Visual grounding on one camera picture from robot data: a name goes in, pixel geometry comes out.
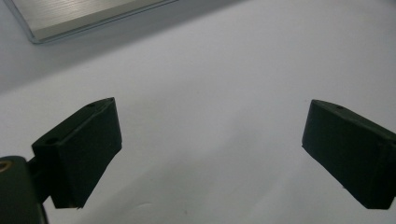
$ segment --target white table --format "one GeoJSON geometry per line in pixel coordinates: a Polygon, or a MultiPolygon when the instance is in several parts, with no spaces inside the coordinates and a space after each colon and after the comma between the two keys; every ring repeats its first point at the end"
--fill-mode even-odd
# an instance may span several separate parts
{"type": "Polygon", "coordinates": [[[396,2],[181,0],[32,45],[0,1],[0,156],[114,96],[123,149],[51,224],[395,223],[301,147],[311,99],[396,132],[396,2]]]}

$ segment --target black rubber pad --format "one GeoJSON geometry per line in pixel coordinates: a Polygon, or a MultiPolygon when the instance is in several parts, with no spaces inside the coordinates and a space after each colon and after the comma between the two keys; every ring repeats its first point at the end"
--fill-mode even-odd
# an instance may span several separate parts
{"type": "Polygon", "coordinates": [[[114,98],[84,106],[35,141],[55,207],[83,207],[121,142],[114,98]]]}
{"type": "Polygon", "coordinates": [[[303,148],[366,208],[396,193],[396,134],[340,106],[313,100],[303,148]]]}

